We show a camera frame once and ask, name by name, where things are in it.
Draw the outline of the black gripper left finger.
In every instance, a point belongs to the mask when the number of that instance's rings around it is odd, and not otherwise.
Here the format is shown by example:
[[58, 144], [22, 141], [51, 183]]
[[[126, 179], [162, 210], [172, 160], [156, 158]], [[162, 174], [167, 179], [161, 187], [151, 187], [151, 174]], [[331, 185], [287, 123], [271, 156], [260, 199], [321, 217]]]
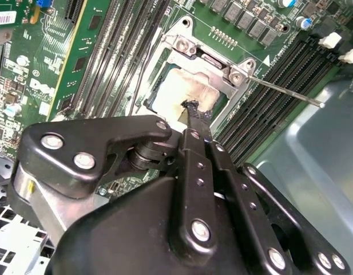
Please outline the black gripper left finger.
[[164, 176], [212, 175], [199, 105], [177, 132], [155, 115], [39, 123], [21, 137], [12, 187], [57, 248], [78, 219]]

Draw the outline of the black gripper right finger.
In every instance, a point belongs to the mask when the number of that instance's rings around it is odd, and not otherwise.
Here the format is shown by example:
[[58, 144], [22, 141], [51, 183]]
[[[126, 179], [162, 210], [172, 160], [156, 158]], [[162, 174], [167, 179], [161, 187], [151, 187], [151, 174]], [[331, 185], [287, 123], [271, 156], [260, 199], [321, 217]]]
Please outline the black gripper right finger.
[[351, 274], [343, 256], [256, 167], [235, 167], [211, 137], [211, 116], [200, 112], [199, 125], [249, 274]]

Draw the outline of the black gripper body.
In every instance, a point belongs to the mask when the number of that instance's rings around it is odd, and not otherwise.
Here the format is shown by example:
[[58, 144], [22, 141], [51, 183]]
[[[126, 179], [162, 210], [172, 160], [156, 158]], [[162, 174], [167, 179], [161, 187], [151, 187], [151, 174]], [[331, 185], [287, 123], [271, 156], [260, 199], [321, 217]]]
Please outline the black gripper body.
[[214, 175], [164, 176], [75, 221], [47, 274], [249, 274]]

